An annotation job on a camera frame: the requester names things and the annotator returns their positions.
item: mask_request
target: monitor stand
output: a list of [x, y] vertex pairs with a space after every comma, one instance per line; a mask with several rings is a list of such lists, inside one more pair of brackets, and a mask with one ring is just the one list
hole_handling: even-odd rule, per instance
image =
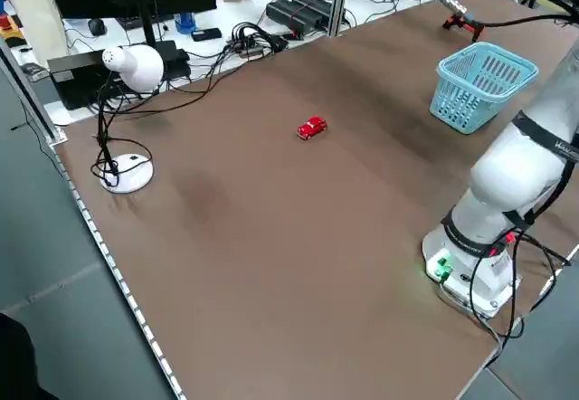
[[182, 49], [177, 49], [175, 41], [158, 41], [155, 43], [155, 49], [165, 64], [163, 81], [172, 81], [180, 77], [188, 78], [191, 75], [191, 67], [187, 63], [189, 56]]
[[189, 77], [191, 68], [187, 63], [187, 53], [183, 50], [177, 50], [174, 41], [155, 41], [155, 33], [153, 32], [153, 22], [151, 20], [151, 13], [148, 9], [147, 0], [136, 0], [138, 12], [143, 22], [143, 32], [145, 33], [146, 44], [156, 49], [163, 63], [165, 64], [164, 81], [171, 81], [179, 77]]

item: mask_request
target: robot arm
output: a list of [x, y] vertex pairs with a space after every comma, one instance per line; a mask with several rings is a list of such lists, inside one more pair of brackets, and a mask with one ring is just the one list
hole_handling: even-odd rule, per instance
[[[524, 115], [531, 125], [560, 139], [562, 153], [570, 147], [579, 127], [579, 41]], [[441, 267], [446, 266], [449, 276], [444, 287], [467, 307], [473, 269], [479, 265], [472, 297], [476, 311], [489, 318], [511, 295], [512, 261], [504, 246], [482, 262], [478, 262], [477, 250], [493, 244], [513, 226], [506, 212], [523, 217], [544, 200], [557, 186], [567, 163], [565, 154], [555, 153], [555, 144], [550, 149], [541, 146], [520, 127], [515, 118], [500, 133], [471, 169], [470, 189], [422, 242], [429, 276], [440, 281]]]

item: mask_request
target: plastic basket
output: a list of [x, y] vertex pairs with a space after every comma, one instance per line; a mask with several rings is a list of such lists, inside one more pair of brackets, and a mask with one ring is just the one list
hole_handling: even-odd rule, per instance
[[539, 73], [530, 61], [489, 43], [475, 43], [439, 63], [431, 113], [469, 135], [495, 117]]

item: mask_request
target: table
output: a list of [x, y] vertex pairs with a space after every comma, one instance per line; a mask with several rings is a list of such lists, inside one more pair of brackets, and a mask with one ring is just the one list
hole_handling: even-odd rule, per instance
[[[461, 1], [487, 21], [532, 13], [508, 0]], [[466, 31], [441, 29], [447, 15], [425, 4], [247, 65], [182, 110], [115, 121], [114, 136], [155, 155], [156, 176], [134, 195], [110, 195], [90, 174], [94, 121], [67, 129], [57, 152], [177, 392], [446, 400], [483, 365], [493, 340], [438, 299], [421, 240], [579, 32], [552, 23], [486, 31], [541, 73], [465, 137], [428, 114], [436, 64], [470, 43]], [[182, 100], [172, 91], [150, 106]], [[329, 130], [303, 142], [294, 130], [312, 114]], [[573, 183], [536, 226], [560, 252], [579, 240], [566, 225], [577, 190]], [[519, 268], [519, 304], [528, 308], [547, 269], [527, 248]]]
[[[265, 11], [266, 4], [270, 1], [271, 0], [241, 0], [239, 3], [224, 3], [222, 0], [216, 0], [217, 8], [215, 10], [197, 14], [195, 20], [197, 21], [198, 27], [200, 29], [219, 27], [223, 33], [223, 39], [221, 40], [195, 43], [188, 35], [178, 33], [175, 28], [175, 22], [173, 21], [166, 22], [166, 26], [169, 28], [166, 33], [164, 33], [162, 29], [159, 30], [159, 28], [154, 25], [155, 35], [157, 38], [163, 36], [163, 39], [165, 40], [175, 41], [178, 48], [183, 48], [188, 52], [195, 52], [204, 55], [215, 54], [223, 49], [226, 38], [236, 24], [243, 21], [257, 23]], [[398, 4], [397, 9], [403, 10], [418, 4], [419, 2], [417, 1], [402, 0]], [[361, 24], [371, 14], [382, 12], [382, 14], [373, 16], [372, 19], [391, 14], [394, 12], [392, 8], [393, 6], [391, 3], [377, 4], [372, 2], [372, 0], [346, 0], [346, 9], [350, 11], [350, 14], [347, 15], [350, 19], [349, 21], [353, 23]], [[124, 29], [122, 29], [115, 19], [104, 19], [104, 22], [108, 28], [106, 35], [98, 38], [85, 38], [84, 36], [91, 37], [87, 20], [65, 20], [65, 29], [68, 30], [67, 36], [70, 40], [70, 44], [74, 43], [72, 46], [73, 50], [75, 52], [90, 52], [91, 49], [102, 50], [114, 45], [128, 45], [130, 43], [142, 43], [145, 41], [142, 28], [125, 33]], [[260, 26], [270, 33], [286, 33], [288, 31], [284, 26], [274, 23], [267, 17], [261, 20]], [[320, 36], [322, 36], [322, 33], [315, 35], [311, 39], [317, 39]], [[292, 46], [300, 44], [301, 43], [292, 43]], [[18, 49], [14, 49], [13, 54], [16, 60], [21, 64], [25, 62], [35, 62], [33, 55], [30, 53], [21, 54], [18, 52]], [[196, 61], [195, 58], [191, 63], [193, 65], [206, 65], [206, 62], [200, 60]], [[228, 70], [239, 66], [242, 63], [244, 63], [244, 60], [234, 57], [223, 65], [223, 69]], [[206, 66], [193, 66], [191, 77], [197, 78], [201, 75], [205, 75], [207, 71], [208, 69]], [[174, 83], [175, 86], [182, 86], [183, 84], [188, 83], [188, 81], [175, 81], [172, 83]], [[74, 121], [93, 116], [93, 112], [87, 108], [68, 111], [60, 101], [49, 103], [45, 108], [52, 121], [59, 125], [68, 125]]]

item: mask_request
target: red toy car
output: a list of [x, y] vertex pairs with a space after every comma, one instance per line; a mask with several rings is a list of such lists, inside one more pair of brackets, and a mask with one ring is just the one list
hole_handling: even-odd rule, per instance
[[308, 140], [325, 129], [327, 129], [326, 121], [320, 117], [311, 117], [305, 124], [299, 126], [298, 136], [304, 140]]

